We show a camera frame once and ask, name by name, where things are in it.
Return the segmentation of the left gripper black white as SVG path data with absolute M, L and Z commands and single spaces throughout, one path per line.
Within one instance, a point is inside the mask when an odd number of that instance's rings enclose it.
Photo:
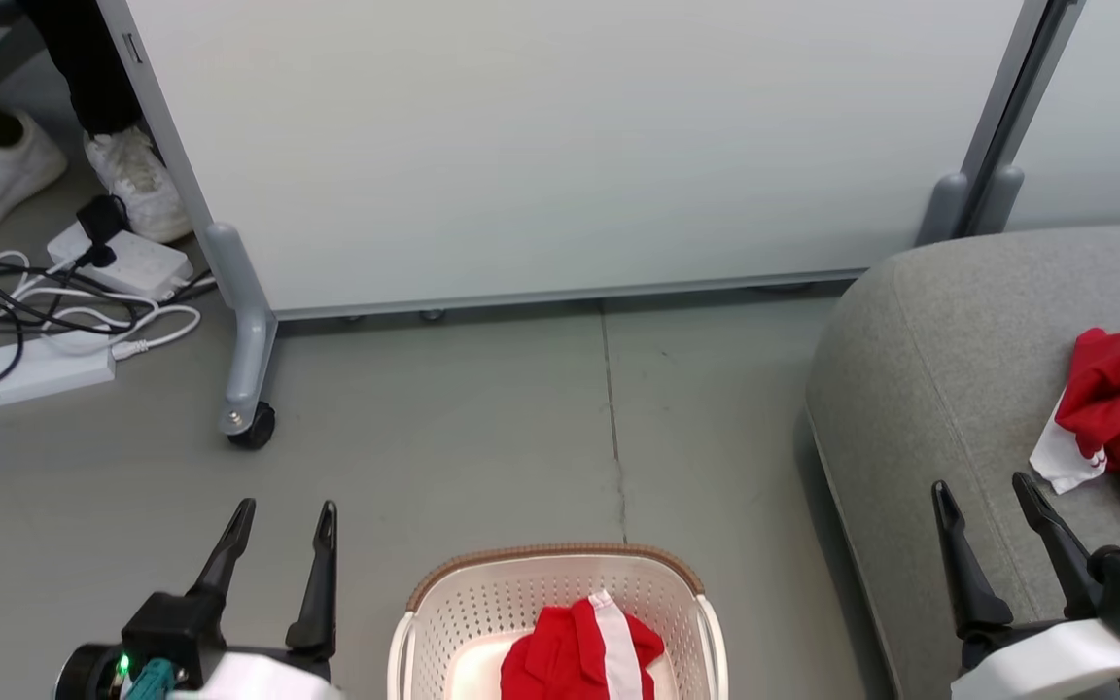
M 255 508 L 254 498 L 239 502 L 184 597 L 152 595 L 122 629 L 125 655 L 139 665 L 123 700 L 342 700 L 329 678 L 336 654 L 334 501 L 324 501 L 317 517 L 310 572 L 284 648 L 234 650 L 222 637 L 222 598 L 252 535 Z

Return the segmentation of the grey fabric sofa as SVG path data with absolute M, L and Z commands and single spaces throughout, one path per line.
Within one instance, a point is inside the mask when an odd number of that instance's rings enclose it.
M 840 297 L 806 416 L 898 700 L 950 700 L 953 629 L 930 487 L 948 483 L 1015 620 L 1064 597 L 1014 473 L 1058 402 L 1071 351 L 1120 332 L 1120 227 L 1055 227 L 917 248 Z

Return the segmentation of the black caster wheel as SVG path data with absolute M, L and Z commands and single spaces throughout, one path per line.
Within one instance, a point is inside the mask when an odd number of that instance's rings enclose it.
M 226 435 L 227 442 L 240 449 L 258 451 L 271 442 L 276 433 L 276 409 L 268 402 L 256 402 L 252 421 L 240 433 Z

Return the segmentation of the white perforated laundry basket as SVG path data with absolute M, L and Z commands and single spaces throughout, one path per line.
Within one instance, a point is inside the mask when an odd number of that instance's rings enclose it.
M 501 669 L 547 607 L 609 592 L 661 635 L 657 700 L 730 700 L 727 648 L 704 585 L 656 545 L 552 543 L 450 559 L 410 595 L 388 654 L 388 700 L 501 700 Z

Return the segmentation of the white power adapter box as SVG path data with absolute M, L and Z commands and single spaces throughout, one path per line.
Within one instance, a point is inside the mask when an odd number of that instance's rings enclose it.
M 0 347 L 0 407 L 31 402 L 115 380 L 116 360 L 106 340 L 88 332 L 64 332 L 24 342 L 21 358 Z

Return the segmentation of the white power strip with plugs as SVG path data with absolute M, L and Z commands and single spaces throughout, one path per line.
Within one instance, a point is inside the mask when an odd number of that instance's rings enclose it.
M 120 231 L 106 243 L 94 243 L 81 225 L 71 225 L 46 244 L 53 264 L 74 263 L 76 274 L 116 293 L 128 293 L 153 301 L 166 301 L 193 280 L 190 256 Z

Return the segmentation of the black plug adapter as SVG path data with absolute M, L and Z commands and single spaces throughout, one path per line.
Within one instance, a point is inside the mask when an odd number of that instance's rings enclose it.
M 94 196 L 76 214 L 77 225 L 88 240 L 88 248 L 74 261 L 80 267 L 108 267 L 115 264 L 116 252 L 110 243 L 120 233 L 129 231 L 127 208 L 119 196 L 102 194 Z

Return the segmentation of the narrow white partition panel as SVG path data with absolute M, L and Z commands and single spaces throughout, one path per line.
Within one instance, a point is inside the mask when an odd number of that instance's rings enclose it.
M 1120 225 L 1120 0 L 1064 13 L 970 233 Z

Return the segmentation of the large white partition panel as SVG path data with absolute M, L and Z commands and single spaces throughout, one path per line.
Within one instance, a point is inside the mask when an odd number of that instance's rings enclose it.
M 1052 0 L 97 0 L 236 336 L 850 279 L 955 234 Z

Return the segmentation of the person leg black trousers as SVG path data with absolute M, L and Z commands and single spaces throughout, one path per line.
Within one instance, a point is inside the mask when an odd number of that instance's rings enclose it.
M 85 133 L 116 134 L 142 110 L 97 0 L 15 0 L 39 31 Z

